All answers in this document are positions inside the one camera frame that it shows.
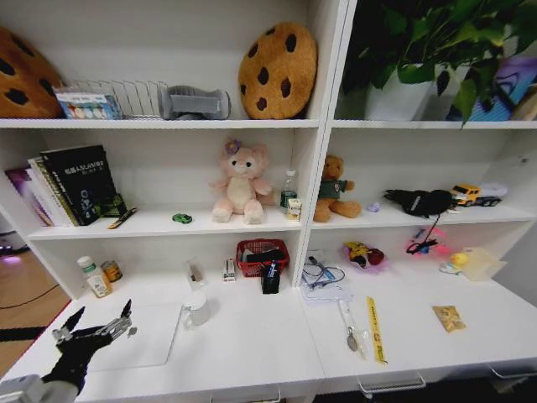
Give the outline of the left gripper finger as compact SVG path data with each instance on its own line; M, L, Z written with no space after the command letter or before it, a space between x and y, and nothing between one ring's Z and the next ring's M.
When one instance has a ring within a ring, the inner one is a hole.
M80 308L77 312L68 317L66 322L59 329L54 329L52 331L52 335L57 343L67 342L72 339L72 331L80 321L84 311L85 307Z
M116 339L124 334L131 326L131 306L132 301L128 300L122 309L122 312L118 318L111 320L107 325L101 327L97 332L97 336L110 337Z

